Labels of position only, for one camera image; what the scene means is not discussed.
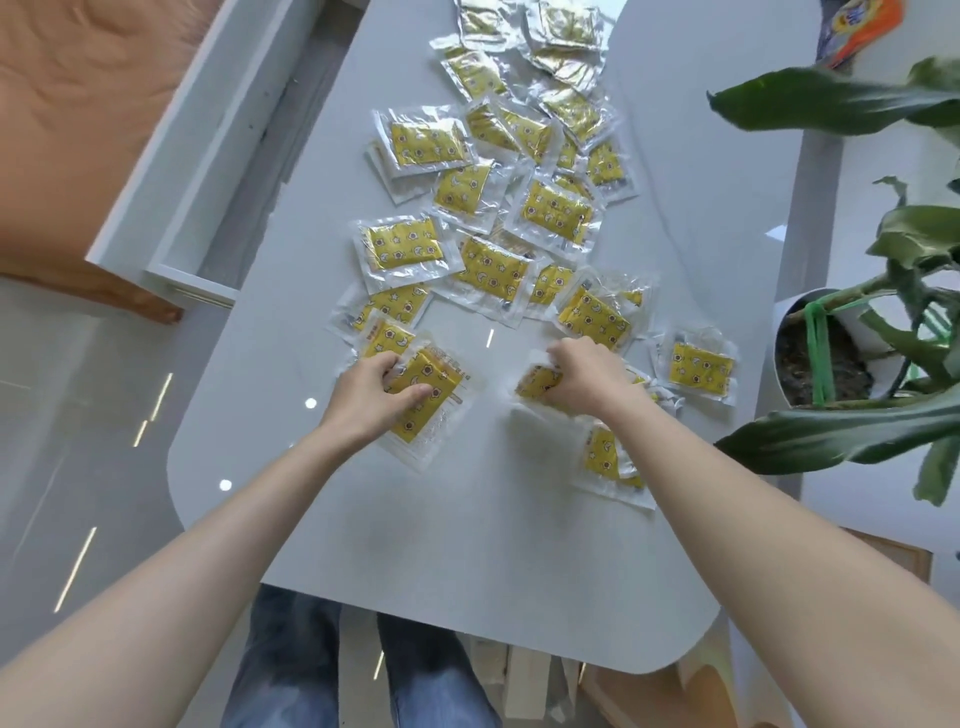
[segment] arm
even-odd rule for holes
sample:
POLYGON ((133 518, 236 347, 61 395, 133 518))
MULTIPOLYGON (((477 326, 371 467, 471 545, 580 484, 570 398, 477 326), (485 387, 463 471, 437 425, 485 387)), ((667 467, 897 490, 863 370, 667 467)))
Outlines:
POLYGON ((549 393, 630 453, 690 561, 808 725, 955 726, 960 615, 909 572, 770 487, 631 385, 587 338, 549 393))
POLYGON ((0 671, 4 725, 176 726, 327 479, 430 393, 385 393, 396 360, 345 372, 317 429, 0 671))

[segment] white table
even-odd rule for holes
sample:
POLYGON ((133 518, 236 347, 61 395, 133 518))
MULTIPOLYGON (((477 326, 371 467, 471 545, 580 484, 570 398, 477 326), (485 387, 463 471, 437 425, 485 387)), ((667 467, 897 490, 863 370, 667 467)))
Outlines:
MULTIPOLYGON (((630 0, 613 34, 606 77, 644 192, 609 210, 593 262, 660 270, 662 321, 713 323, 739 346, 736 408, 684 412, 711 441, 754 413, 780 261, 765 233, 786 222, 800 135, 739 132, 706 92, 811 62, 816 6, 630 0)), ((396 214, 362 157, 370 109, 456 101, 427 45, 454 29, 450 0, 371 3, 171 448, 185 525, 228 496, 221 480, 239 487, 317 422, 347 353, 324 330, 358 275, 347 222, 396 214)), ((378 447, 347 463, 266 580, 629 672, 681 657, 718 605, 662 514, 568 487, 563 459, 508 415, 505 384, 550 329, 447 302, 423 325, 479 363, 488 394, 424 475, 378 447)))

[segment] green leaf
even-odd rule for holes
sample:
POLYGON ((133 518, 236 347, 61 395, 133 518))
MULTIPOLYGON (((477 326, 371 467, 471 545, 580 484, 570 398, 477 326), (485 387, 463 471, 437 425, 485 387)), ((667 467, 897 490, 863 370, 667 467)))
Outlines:
POLYGON ((851 460, 875 463, 960 435, 960 384, 889 409, 791 409, 743 425, 716 447, 761 475, 809 473, 851 460))
POLYGON ((904 268, 913 268, 920 260, 948 256, 957 249, 960 208, 907 205, 883 216, 867 255, 888 257, 904 268))
POLYGON ((886 177, 881 177, 879 180, 874 180, 874 184, 889 184, 894 188, 894 192, 897 193, 897 207, 906 207, 906 182, 901 180, 899 177, 887 175, 886 177))
POLYGON ((947 499, 950 482, 957 470, 960 458, 960 437, 945 437, 930 446, 924 463, 920 466, 917 484, 913 487, 913 497, 927 500, 938 508, 947 499))
POLYGON ((960 124, 960 88, 946 83, 953 62, 921 61, 912 85, 870 83, 815 66, 784 68, 708 99, 711 109, 748 132, 819 129, 853 136, 879 132, 901 119, 951 127, 960 124))
POLYGON ((926 371, 937 382, 949 384, 952 377, 944 367, 947 358, 947 347, 932 341, 924 341, 912 331, 904 331, 887 323, 880 314, 872 308, 867 308, 859 316, 860 322, 873 329, 887 344, 903 354, 917 366, 926 371))

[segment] forearm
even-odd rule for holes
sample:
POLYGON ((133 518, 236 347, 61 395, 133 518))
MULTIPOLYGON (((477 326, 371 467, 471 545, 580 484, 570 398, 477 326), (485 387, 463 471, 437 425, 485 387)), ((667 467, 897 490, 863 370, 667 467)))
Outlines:
POLYGON ((647 399, 606 419, 811 728, 955 724, 960 619, 949 604, 647 399))
POLYGON ((335 437, 315 430, 22 653, 0 672, 4 724, 175 726, 344 456, 335 437))

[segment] white pot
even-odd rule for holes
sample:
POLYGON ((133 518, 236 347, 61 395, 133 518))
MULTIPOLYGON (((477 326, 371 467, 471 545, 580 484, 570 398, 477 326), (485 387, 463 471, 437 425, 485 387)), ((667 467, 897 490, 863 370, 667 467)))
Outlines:
MULTIPOLYGON (((828 294, 836 293, 836 291, 836 288, 817 288, 774 304, 773 329, 770 332, 766 360, 763 363, 764 396, 762 409, 764 413, 776 409, 790 408, 786 395, 780 387, 780 373, 777 371, 777 334, 780 332, 783 319, 800 299, 816 301, 828 294)), ((855 306, 830 315, 835 316, 837 321, 850 333, 853 342, 860 351, 865 357, 869 358, 871 355, 890 351, 890 347, 872 328, 860 323, 859 316, 868 305, 870 304, 864 303, 863 306, 855 306)), ((890 385, 897 378, 902 363, 903 357, 900 355, 887 356, 867 362, 867 371, 874 377, 874 390, 871 397, 879 397, 890 388, 890 385)))

